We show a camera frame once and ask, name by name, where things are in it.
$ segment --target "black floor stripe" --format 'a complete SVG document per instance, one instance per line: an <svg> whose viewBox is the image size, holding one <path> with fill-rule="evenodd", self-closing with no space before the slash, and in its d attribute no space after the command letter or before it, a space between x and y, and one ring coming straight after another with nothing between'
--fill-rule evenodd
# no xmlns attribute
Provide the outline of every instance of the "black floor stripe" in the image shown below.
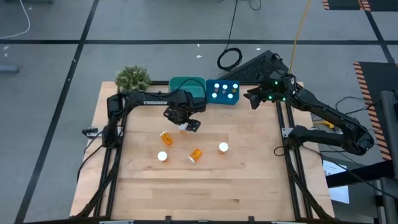
<svg viewBox="0 0 398 224"><path fill-rule="evenodd" d="M383 53L387 59L387 62L394 63L394 59L392 58L391 53L387 47L387 44L385 43L383 36L381 35L379 28L377 27L376 21L374 20L372 13L369 11L365 11L365 13L366 13L366 17L368 17L368 20L372 26L374 34L377 37L377 40L380 42L381 49L383 50Z"/></svg>
<svg viewBox="0 0 398 224"><path fill-rule="evenodd" d="M51 144L52 138L54 136L54 132L57 127L61 112L62 112L63 104L65 103L65 99L67 97L68 90L69 90L70 84L72 82L73 75L75 74L77 63L79 62L81 51L83 50L84 40L87 38L87 34L90 29L91 22L93 21L94 14L95 14L95 11L96 11L96 8L98 5L98 1L99 0L93 1L93 5L91 7L90 14L88 15L88 18L87 18L87 21L85 24L85 28L83 29L83 33L81 34L80 43L76 49L75 56L72 60L72 64L70 65L68 75L65 79L65 83L63 84L60 98L58 99L57 107L55 108L49 129L47 130L47 134L45 135L43 146L40 150L40 154L37 159L36 165L34 167L32 176L30 177L30 181L29 181L29 184L25 191L24 198L22 199L21 205L19 207L18 214L15 219L16 224L23 223L25 220L25 216L26 216L27 210L29 208L30 201L32 200L33 193L35 191L37 182L39 180L40 173L43 169L44 161L45 161L45 158L47 157L47 153L49 151L50 144Z"/></svg>
<svg viewBox="0 0 398 224"><path fill-rule="evenodd" d="M84 40L98 45L226 44L228 40ZM80 44L81 40L0 40L0 44ZM231 40L230 44L292 45L294 40ZM398 45L398 40L298 40L298 45Z"/></svg>

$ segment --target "orange and black caution tape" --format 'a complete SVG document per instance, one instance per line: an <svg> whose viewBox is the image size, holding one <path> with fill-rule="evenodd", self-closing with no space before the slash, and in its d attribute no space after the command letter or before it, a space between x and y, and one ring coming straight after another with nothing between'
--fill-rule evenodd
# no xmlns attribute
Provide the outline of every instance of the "orange and black caution tape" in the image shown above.
<svg viewBox="0 0 398 224"><path fill-rule="evenodd" d="M365 10L365 11L371 10L371 6L370 6L368 0L358 0L358 3L359 3L359 8L361 10Z"/></svg>
<svg viewBox="0 0 398 224"><path fill-rule="evenodd" d="M326 10L329 10L329 9L330 9L328 0L322 0L322 3L323 3L323 7L324 7Z"/></svg>
<svg viewBox="0 0 398 224"><path fill-rule="evenodd" d="M359 87L362 92L362 96L365 99L365 103L367 105L371 105L373 103L371 95L369 94L368 86L366 84L365 77L363 76L363 71L359 62L354 62L354 70L356 74L356 78L359 82ZM381 125L379 119L377 118L377 113L374 106L369 107L368 109L369 118L371 119L371 124L374 130L374 135L376 137L376 143L379 146L381 157L384 160L391 160L391 155L387 147L386 139L383 135L383 131L381 130Z"/></svg>

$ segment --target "white cable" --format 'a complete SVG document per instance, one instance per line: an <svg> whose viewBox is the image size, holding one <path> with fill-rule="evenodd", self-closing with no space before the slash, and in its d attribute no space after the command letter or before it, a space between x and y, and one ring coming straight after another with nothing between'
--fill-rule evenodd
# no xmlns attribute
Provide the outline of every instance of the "white cable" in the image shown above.
<svg viewBox="0 0 398 224"><path fill-rule="evenodd" d="M14 34L14 35L10 35L10 36L0 37L0 40L1 40L1 39L11 38L11 37L16 37L16 36L25 34L26 32L29 31L29 29L30 29L30 19L29 19L29 16L27 15L27 12L26 12L26 10L25 10L24 3L22 3L22 0L19 0L19 2L21 3L22 9L24 10L24 13L25 13L25 16L26 16L26 19L27 19L27 29L26 29L24 32L21 32L21 33L19 33L19 34Z"/></svg>

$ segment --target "yellow cable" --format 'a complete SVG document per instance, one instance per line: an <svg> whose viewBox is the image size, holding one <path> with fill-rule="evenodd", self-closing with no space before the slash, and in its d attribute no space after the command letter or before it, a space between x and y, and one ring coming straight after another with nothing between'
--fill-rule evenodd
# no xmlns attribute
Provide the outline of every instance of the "yellow cable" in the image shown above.
<svg viewBox="0 0 398 224"><path fill-rule="evenodd" d="M310 7L310 5L311 5L311 0L307 0L307 5L305 6L304 14L303 14L303 17L301 18L300 26L298 27L296 38L294 39L294 43L293 43L293 52L292 52L292 59L290 59L289 74L291 74L292 70L293 70L293 61L294 61L294 55L296 54L297 39L299 38L301 28L303 27L304 19L305 19L305 16L307 15L308 8Z"/></svg>

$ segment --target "white paper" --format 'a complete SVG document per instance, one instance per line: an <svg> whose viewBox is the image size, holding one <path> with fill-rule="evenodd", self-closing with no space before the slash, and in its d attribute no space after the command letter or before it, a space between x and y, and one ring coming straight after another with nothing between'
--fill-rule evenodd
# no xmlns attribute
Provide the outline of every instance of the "white paper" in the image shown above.
<svg viewBox="0 0 398 224"><path fill-rule="evenodd" d="M332 162L323 161L323 171L325 172L325 175L328 176L344 172L345 170ZM330 188L329 194L330 198L334 201L349 203L348 186Z"/></svg>

